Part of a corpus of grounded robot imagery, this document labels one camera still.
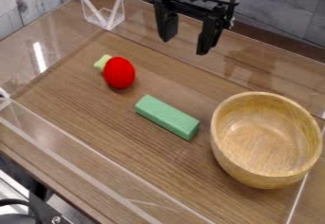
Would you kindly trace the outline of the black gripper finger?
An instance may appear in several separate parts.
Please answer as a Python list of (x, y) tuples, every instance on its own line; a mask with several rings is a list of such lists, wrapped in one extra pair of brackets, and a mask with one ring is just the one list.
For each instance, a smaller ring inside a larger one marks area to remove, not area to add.
[(178, 13), (169, 3), (162, 0), (154, 1), (158, 32), (162, 40), (169, 42), (178, 34)]
[(216, 46), (224, 29), (224, 18), (210, 14), (204, 19), (204, 27), (198, 36), (197, 54), (206, 55)]

